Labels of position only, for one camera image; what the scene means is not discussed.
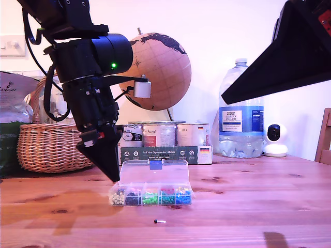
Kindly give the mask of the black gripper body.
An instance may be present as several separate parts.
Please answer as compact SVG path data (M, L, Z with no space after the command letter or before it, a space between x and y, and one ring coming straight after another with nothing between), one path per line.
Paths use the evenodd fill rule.
M63 84L64 100L68 103L79 132L113 126L118 120L118 104L110 86L117 84L116 76L82 77Z

